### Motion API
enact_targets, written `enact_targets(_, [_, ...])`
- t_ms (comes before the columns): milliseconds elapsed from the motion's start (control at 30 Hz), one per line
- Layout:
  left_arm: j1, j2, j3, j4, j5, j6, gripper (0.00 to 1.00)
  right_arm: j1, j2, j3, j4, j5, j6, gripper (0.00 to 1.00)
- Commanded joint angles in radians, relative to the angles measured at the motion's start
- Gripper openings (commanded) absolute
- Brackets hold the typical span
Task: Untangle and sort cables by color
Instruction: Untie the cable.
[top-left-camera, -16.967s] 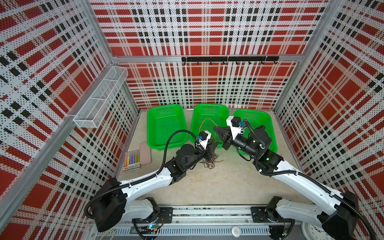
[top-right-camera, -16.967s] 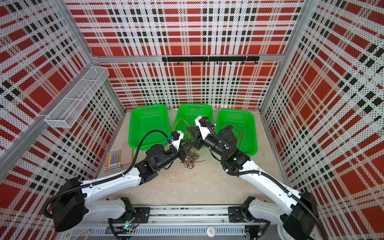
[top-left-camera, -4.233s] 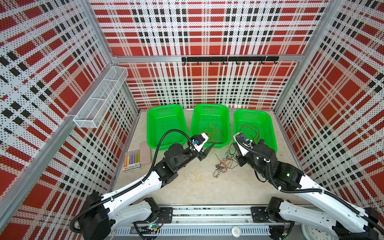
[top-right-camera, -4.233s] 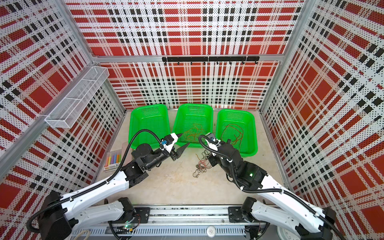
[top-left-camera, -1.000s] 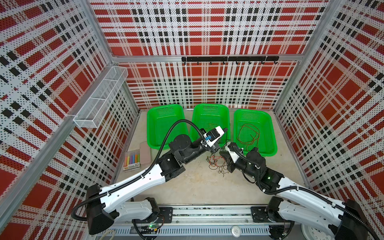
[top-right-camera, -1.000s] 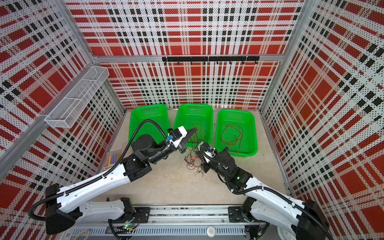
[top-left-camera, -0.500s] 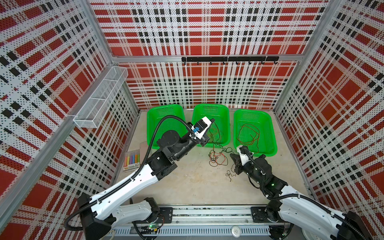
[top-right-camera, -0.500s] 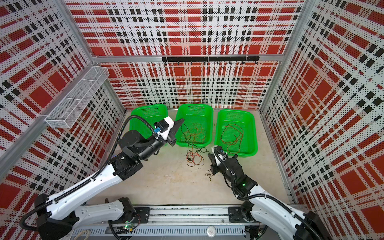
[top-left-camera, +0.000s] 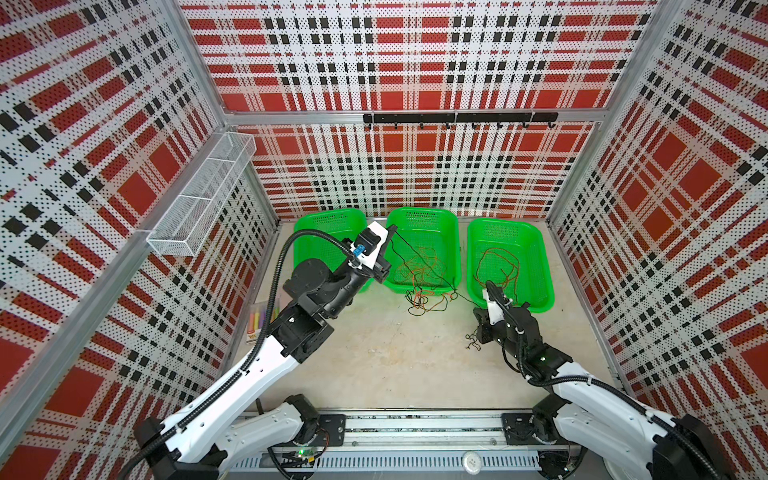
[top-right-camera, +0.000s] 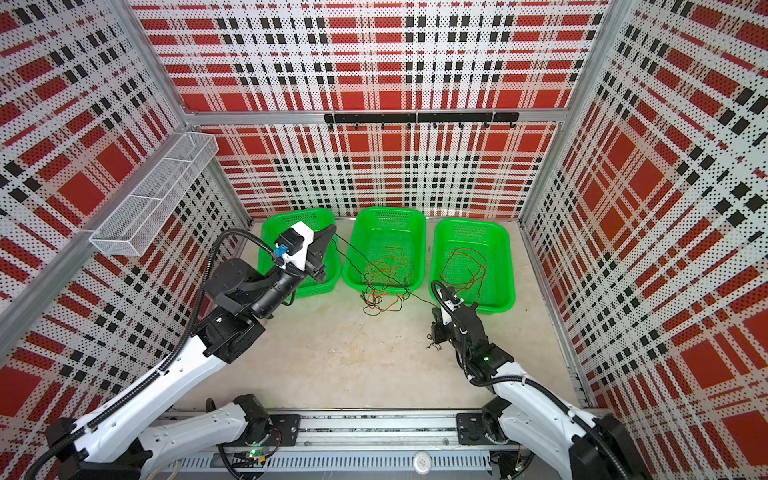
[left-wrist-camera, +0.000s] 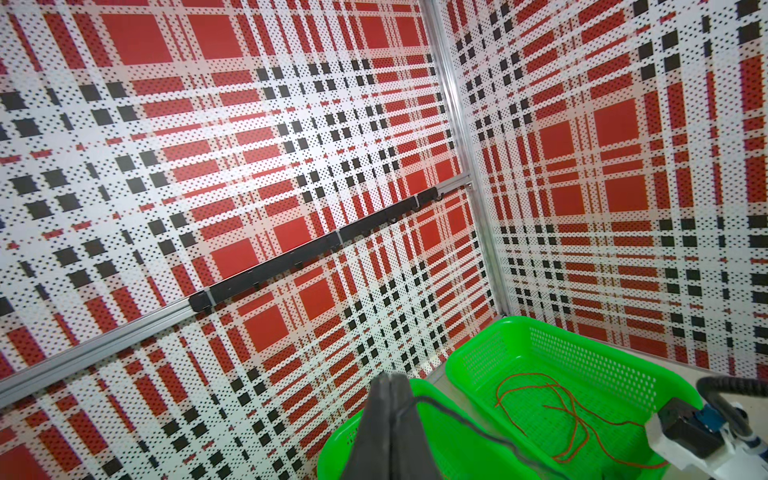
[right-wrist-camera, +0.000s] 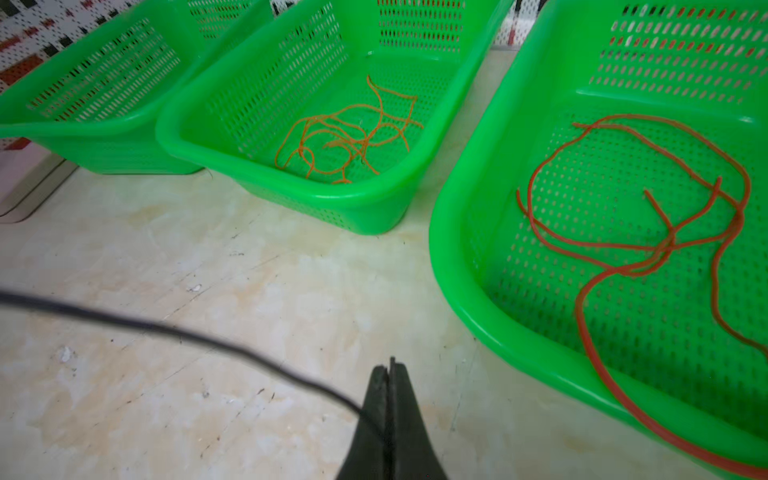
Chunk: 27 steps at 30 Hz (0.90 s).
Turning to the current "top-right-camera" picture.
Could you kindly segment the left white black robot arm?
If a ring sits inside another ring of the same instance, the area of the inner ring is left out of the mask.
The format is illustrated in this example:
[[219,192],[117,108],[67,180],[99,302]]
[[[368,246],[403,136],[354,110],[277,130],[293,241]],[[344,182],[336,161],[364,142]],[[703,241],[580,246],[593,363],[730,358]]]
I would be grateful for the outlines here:
[[262,445],[279,437],[265,407],[252,394],[173,424],[155,421],[203,380],[243,355],[264,333],[264,321],[293,303],[308,278],[323,282],[324,257],[336,234],[297,222],[268,244],[249,231],[229,229],[217,237],[242,237],[264,250],[272,268],[260,274],[241,258],[208,263],[200,296],[215,307],[205,317],[195,308],[183,340],[158,365],[104,405],[79,419],[60,418],[46,430],[48,449],[24,476],[35,478],[50,462],[62,479],[147,479],[189,454],[214,445]]

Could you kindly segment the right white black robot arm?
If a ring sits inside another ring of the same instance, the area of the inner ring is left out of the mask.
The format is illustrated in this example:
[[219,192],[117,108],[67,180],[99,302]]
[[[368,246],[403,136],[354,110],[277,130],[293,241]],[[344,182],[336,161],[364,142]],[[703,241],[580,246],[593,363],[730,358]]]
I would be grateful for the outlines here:
[[481,416],[488,440],[527,448],[562,479],[651,477],[623,423],[567,402],[530,376],[489,340],[478,305],[465,304],[455,288],[434,280],[430,289],[437,301],[432,342],[450,343],[466,380],[494,394]]

